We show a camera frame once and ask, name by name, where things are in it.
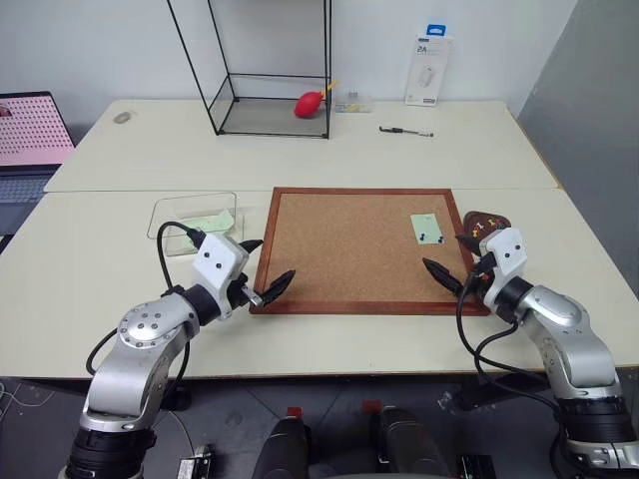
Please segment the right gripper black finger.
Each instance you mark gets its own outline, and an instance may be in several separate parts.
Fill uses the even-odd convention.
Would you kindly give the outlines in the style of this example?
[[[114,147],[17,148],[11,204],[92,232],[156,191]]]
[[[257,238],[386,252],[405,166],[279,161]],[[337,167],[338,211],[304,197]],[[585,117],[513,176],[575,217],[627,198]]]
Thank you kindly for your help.
[[[469,235],[456,235],[457,241],[463,245],[468,251],[477,257],[482,257],[483,253],[480,249],[480,240]]]
[[[454,277],[445,266],[433,259],[425,257],[422,259],[422,262],[426,270],[437,283],[442,285],[453,295],[460,295],[462,293],[463,284]]]

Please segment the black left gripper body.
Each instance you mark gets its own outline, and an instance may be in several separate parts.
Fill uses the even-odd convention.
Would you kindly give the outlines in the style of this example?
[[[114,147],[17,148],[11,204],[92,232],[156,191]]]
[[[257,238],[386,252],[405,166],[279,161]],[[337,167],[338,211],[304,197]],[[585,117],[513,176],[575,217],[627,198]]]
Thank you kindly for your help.
[[[236,279],[233,279],[227,288],[227,300],[231,307],[242,307],[251,303],[257,307],[262,307],[264,299],[247,286],[248,277],[241,272]]]

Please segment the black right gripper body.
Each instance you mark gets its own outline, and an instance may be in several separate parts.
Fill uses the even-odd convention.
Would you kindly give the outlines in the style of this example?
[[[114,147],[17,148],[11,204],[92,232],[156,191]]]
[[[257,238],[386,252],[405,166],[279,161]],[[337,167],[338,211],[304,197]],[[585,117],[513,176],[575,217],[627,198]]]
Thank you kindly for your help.
[[[468,274],[460,294],[461,299],[475,295],[484,299],[494,282],[495,257],[493,252],[483,255]]]

